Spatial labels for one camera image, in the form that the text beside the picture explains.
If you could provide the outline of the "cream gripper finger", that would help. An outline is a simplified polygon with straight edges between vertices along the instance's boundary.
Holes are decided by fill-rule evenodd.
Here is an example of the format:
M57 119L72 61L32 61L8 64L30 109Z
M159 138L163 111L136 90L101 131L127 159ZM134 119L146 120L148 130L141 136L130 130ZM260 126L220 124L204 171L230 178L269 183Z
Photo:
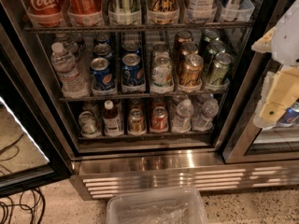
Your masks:
M256 109L254 112L254 117L253 117L253 124L256 127L264 129L264 130L270 130L276 125L275 122L266 121L259 116L259 114L262 110L262 107L265 103L265 98L266 98L266 96L271 88L271 85L273 83L274 75L275 75L274 72L266 73L266 76L263 80L262 90L261 90L261 99L259 100L259 102L256 106Z
M260 39L255 41L251 46L251 49L256 52L266 53L271 51L271 41L276 27L272 27L267 31Z

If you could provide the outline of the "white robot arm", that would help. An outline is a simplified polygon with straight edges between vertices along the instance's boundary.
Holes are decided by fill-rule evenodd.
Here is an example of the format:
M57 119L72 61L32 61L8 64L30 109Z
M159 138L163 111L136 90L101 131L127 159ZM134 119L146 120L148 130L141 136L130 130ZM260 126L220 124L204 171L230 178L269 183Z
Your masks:
M251 49L269 52L282 65L276 73L267 73L253 118L256 127L271 129L299 98L299 0Z

